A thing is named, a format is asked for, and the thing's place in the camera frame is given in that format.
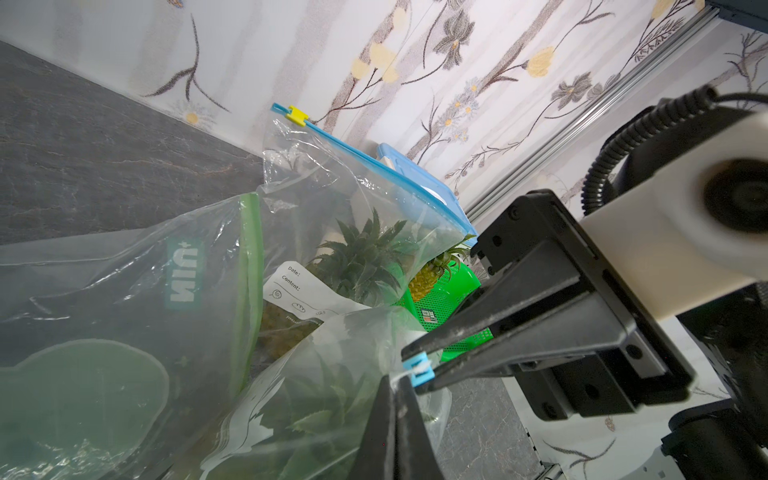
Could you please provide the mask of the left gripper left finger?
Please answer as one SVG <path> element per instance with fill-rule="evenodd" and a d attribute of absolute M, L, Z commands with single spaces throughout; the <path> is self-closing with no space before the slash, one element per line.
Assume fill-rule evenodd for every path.
<path fill-rule="evenodd" d="M 380 383 L 365 427 L 350 480 L 393 480 L 396 465 L 395 393 L 390 377 Z"/>

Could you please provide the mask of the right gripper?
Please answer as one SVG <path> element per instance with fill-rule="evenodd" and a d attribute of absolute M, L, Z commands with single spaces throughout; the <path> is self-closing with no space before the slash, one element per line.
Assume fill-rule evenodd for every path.
<path fill-rule="evenodd" d="M 515 379 L 543 420 L 688 399 L 695 374 L 554 193 L 516 199 L 480 236 L 490 282 L 407 345 L 409 361 L 485 328 L 501 333 L 414 382 L 421 395 L 484 374 Z"/>

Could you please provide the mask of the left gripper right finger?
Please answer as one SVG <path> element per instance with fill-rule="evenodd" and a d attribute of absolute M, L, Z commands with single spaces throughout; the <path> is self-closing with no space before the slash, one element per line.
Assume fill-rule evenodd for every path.
<path fill-rule="evenodd" d="M 409 377 L 400 378 L 395 388 L 394 458 L 395 479 L 439 480 L 444 478 Z"/>

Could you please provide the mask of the green zip bag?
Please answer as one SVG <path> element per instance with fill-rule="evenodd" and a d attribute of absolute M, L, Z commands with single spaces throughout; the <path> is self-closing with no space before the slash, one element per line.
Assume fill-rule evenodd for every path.
<path fill-rule="evenodd" d="M 1 475 L 157 479 L 242 390 L 259 199 L 1 249 Z"/>

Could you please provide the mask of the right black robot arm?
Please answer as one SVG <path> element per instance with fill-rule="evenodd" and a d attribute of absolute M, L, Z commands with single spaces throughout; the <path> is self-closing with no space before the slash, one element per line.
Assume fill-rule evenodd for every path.
<path fill-rule="evenodd" d="M 728 392 L 669 422 L 686 479 L 767 475 L 767 98 L 704 85 L 639 112 L 602 145 L 576 219 L 548 189 L 517 197 L 472 255 L 490 283 L 402 350 L 407 365 L 482 330 L 419 374 L 432 393 L 513 377 L 545 421 L 685 400 L 676 318 Z"/>

